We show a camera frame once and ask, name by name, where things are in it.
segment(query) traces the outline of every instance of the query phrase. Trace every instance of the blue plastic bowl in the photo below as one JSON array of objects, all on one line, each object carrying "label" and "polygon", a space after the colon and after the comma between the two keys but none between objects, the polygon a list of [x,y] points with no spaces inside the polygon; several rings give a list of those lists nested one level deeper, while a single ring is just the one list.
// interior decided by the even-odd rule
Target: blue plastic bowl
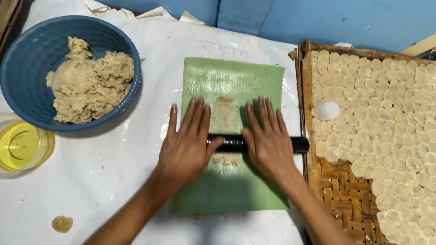
[{"label": "blue plastic bowl", "polygon": [[[53,120],[56,109],[51,88],[45,77],[56,71],[69,54],[68,36],[89,43],[94,59],[106,51],[124,52],[132,57],[135,75],[132,87],[122,102],[100,119],[73,124]],[[141,61],[129,37],[106,21],[87,16],[62,16],[43,21],[20,35],[4,56],[0,68],[0,86],[11,109],[24,121],[52,132],[72,133],[102,125],[116,117],[132,101],[141,81]]]}]

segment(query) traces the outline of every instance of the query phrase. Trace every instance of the white plastic sheet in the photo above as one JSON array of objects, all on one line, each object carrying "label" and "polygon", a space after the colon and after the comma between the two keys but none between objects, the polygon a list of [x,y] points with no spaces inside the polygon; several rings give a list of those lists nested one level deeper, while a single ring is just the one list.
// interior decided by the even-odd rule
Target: white plastic sheet
[{"label": "white plastic sheet", "polygon": [[[72,14],[94,16],[79,0],[38,0],[24,28]],[[185,57],[286,67],[283,115],[290,135],[300,135],[295,64],[287,57],[297,46],[165,20],[169,17],[136,19],[116,10],[96,16],[123,30],[146,58],[142,88],[111,122],[87,132],[56,135],[55,152],[40,168],[0,180],[0,244],[81,244],[135,193],[156,166],[171,103],[181,104]],[[3,96],[0,110],[10,111]],[[302,172],[302,156],[294,160]],[[51,228],[58,215],[74,219],[66,234]],[[299,230],[304,227],[294,208],[204,214],[195,220],[192,215],[172,214],[168,203],[134,244],[303,244]]]}]

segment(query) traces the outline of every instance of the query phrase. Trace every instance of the rolling pin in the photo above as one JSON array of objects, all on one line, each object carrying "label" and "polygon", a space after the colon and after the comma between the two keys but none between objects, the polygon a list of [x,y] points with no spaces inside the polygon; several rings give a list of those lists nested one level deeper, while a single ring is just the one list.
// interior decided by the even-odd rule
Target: rolling pin
[{"label": "rolling pin", "polygon": [[[216,137],[224,137],[225,143],[217,149],[217,151],[224,152],[247,152],[247,145],[244,142],[244,138],[240,134],[220,134],[210,133],[208,134],[208,144],[212,139]],[[309,152],[309,140],[304,137],[290,137],[294,153],[307,154]]]}]

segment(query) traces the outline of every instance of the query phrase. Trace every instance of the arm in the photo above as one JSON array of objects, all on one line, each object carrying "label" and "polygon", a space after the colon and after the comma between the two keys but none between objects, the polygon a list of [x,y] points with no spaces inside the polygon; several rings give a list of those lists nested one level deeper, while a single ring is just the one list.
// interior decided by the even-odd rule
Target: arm
[{"label": "arm", "polygon": [[208,165],[212,153],[224,143],[214,139],[206,145],[211,108],[204,99],[193,98],[176,132],[177,106],[170,123],[159,162],[145,184],[109,221],[97,230],[86,245],[130,244],[150,218],[185,184],[194,181]]},{"label": "arm", "polygon": [[291,199],[306,221],[306,228],[314,244],[354,244],[310,192],[295,167],[292,142],[280,110],[274,114],[270,99],[266,99],[265,110],[263,96],[259,96],[258,106],[262,127],[254,115],[252,104],[247,102],[245,105],[251,131],[244,129],[242,136],[247,143],[250,160]]}]

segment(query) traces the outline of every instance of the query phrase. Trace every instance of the blue painted wood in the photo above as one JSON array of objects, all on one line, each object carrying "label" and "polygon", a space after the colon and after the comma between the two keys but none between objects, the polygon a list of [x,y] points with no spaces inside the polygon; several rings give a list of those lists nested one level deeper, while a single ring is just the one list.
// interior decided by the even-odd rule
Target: blue painted wood
[{"label": "blue painted wood", "polygon": [[257,36],[274,0],[221,0],[217,27]]},{"label": "blue painted wood", "polygon": [[433,0],[275,0],[258,36],[397,53],[436,33],[435,7]]},{"label": "blue painted wood", "polygon": [[219,0],[98,0],[114,7],[145,13],[162,6],[174,18],[180,19],[183,12],[190,14],[206,24],[215,27]]}]

